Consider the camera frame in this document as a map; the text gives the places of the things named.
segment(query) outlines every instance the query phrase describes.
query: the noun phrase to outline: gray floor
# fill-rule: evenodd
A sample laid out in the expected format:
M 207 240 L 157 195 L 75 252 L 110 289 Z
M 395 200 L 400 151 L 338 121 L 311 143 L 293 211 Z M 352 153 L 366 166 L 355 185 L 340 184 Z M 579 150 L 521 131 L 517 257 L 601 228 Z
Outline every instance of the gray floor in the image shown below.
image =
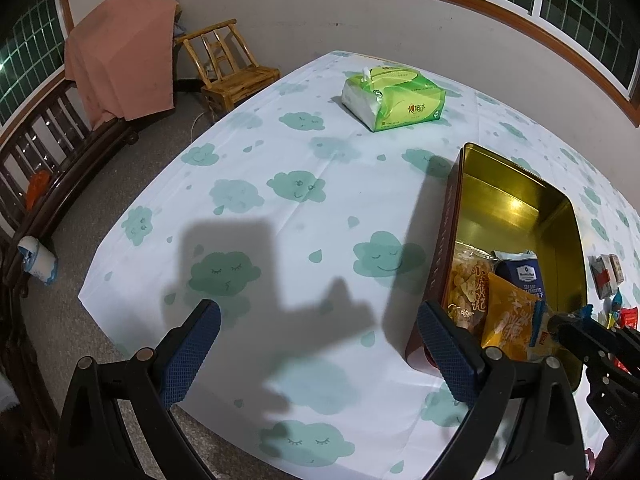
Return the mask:
M 99 363 L 121 361 L 115 349 L 78 300 L 78 292 L 102 238 L 137 195 L 191 142 L 191 124 L 204 108 L 194 94 L 178 94 L 176 111 L 140 133 L 125 146 L 78 197 L 53 235 L 59 257 L 58 278 L 45 287 L 30 280 L 22 303 L 27 330 L 49 393 L 59 412 L 76 362 L 84 355 Z M 194 128 L 197 136 L 208 126 L 208 114 Z M 142 437 L 128 402 L 123 416 L 136 452 L 147 474 L 164 478 Z M 184 434 L 209 468 L 232 480 L 291 479 L 232 446 L 204 428 L 177 406 L 172 409 Z

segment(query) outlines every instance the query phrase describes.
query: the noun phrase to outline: blue gripper pad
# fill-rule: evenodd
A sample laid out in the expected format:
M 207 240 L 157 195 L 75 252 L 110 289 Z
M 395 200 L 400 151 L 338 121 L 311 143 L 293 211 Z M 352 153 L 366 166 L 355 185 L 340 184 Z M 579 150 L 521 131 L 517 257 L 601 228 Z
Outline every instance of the blue gripper pad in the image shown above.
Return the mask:
M 166 409 L 186 396 L 200 365 L 220 332 L 221 322 L 220 307 L 213 301 L 209 302 L 174 355 L 169 358 L 164 367 L 159 391 L 160 401 Z
M 471 408 L 478 398 L 476 374 L 454 337 L 426 302 L 418 308 L 416 323 L 422 341 L 436 361 L 451 395 Z

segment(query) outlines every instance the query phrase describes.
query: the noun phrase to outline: table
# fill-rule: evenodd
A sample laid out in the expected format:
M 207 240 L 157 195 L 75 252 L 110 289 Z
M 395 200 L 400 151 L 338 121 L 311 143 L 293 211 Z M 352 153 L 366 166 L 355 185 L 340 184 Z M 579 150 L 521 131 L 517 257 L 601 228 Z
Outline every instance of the table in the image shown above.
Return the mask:
M 126 357 L 214 298 L 223 330 L 181 406 L 308 480 L 421 479 L 466 413 L 437 372 L 402 358 L 448 165 L 465 142 L 566 193 L 585 255 L 619 254 L 625 304 L 640 304 L 640 218 L 592 164 L 516 110 L 425 70 L 447 90 L 442 118 L 371 133 L 339 96 L 346 77 L 382 64 L 329 53 L 216 123 L 125 211 L 79 295 Z M 432 156 L 446 163 L 423 162 Z M 371 276 L 360 260 L 382 246 L 386 270 Z M 400 249 L 412 257 L 396 271 Z M 588 390 L 583 377 L 575 400 L 597 453 L 606 432 Z M 516 409 L 482 473 L 495 468 Z

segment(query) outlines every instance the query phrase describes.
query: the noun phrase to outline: wooden bench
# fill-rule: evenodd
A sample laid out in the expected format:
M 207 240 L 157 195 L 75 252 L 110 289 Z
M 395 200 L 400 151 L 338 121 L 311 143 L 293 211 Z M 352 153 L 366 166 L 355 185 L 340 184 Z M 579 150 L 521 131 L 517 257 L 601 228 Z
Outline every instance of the wooden bench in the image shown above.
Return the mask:
M 20 399 L 18 434 L 37 471 L 50 476 L 59 415 L 38 370 L 36 353 L 27 336 L 20 297 L 27 293 L 28 274 L 22 270 L 17 243 L 23 236 L 51 236 L 66 210 L 98 170 L 138 134 L 114 119 L 91 131 L 75 88 L 62 80 L 29 113 L 0 148 L 0 368 Z M 51 174 L 46 192 L 26 210 L 32 175 Z

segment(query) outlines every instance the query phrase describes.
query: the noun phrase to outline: green tissue package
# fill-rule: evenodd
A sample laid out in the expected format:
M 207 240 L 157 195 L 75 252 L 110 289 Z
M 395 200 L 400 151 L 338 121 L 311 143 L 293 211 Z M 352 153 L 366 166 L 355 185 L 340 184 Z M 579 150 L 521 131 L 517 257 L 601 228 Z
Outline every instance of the green tissue package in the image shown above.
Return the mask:
M 446 92 L 405 66 L 364 69 L 344 82 L 342 104 L 372 132 L 440 118 Z

